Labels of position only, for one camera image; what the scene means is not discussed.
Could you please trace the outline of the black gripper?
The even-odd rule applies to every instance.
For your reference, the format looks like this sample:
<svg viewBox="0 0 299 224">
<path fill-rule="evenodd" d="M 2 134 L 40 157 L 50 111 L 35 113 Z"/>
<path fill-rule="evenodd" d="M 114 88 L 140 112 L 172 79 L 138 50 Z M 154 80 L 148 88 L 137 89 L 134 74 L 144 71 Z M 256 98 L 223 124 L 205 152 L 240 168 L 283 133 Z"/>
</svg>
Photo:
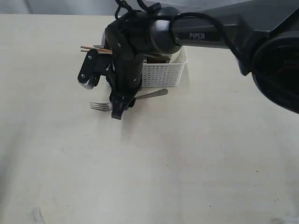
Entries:
<svg viewBox="0 0 299 224">
<path fill-rule="evenodd" d="M 153 12 L 141 10 L 119 16 L 116 11 L 115 20 L 105 28 L 114 66 L 114 77 L 109 78 L 113 119 L 121 120 L 124 111 L 135 105 L 136 98 L 129 103 L 129 97 L 141 88 L 144 54 L 153 51 L 148 37 L 153 16 Z"/>
</svg>

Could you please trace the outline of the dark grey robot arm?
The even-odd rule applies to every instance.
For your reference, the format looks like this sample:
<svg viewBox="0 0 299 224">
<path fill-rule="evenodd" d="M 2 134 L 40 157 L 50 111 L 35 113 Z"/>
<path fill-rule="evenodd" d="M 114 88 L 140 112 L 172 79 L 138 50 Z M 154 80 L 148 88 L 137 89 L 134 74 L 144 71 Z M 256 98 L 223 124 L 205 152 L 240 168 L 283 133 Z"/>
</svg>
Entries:
<svg viewBox="0 0 299 224">
<path fill-rule="evenodd" d="M 299 111 L 299 3 L 254 0 L 202 12 L 180 13 L 160 3 L 138 1 L 134 10 L 117 1 L 105 29 L 115 76 L 110 79 L 112 117 L 121 119 L 141 87 L 144 56 L 172 54 L 183 46 L 229 49 L 240 72 L 251 74 L 260 92 L 291 112 Z"/>
</svg>

